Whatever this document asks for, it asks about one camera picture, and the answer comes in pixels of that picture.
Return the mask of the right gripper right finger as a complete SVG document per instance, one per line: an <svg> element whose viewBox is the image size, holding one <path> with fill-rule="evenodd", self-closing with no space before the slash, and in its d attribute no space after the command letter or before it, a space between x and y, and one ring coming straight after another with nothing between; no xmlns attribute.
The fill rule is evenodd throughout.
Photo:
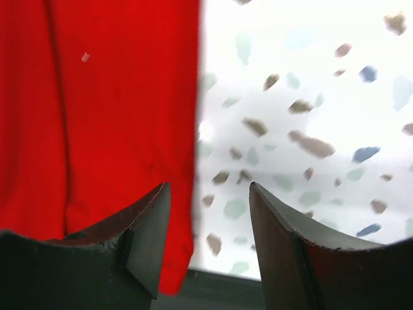
<svg viewBox="0 0 413 310"><path fill-rule="evenodd" d="M249 204L268 309L412 308L412 240L381 245L349 236L255 182Z"/></svg>

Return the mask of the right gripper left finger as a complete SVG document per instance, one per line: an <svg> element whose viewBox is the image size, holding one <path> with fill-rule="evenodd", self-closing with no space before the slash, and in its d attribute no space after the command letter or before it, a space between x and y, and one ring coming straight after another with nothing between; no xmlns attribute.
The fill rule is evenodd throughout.
<svg viewBox="0 0 413 310"><path fill-rule="evenodd" d="M157 298L170 186L68 235L1 232L2 309L149 309Z"/></svg>

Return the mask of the red t shirt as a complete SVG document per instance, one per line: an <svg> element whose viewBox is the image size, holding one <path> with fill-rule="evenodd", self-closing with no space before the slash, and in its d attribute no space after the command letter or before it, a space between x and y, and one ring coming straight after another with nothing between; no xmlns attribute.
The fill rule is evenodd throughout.
<svg viewBox="0 0 413 310"><path fill-rule="evenodd" d="M193 254L199 1L1 2L1 227L60 239L170 184L159 289Z"/></svg>

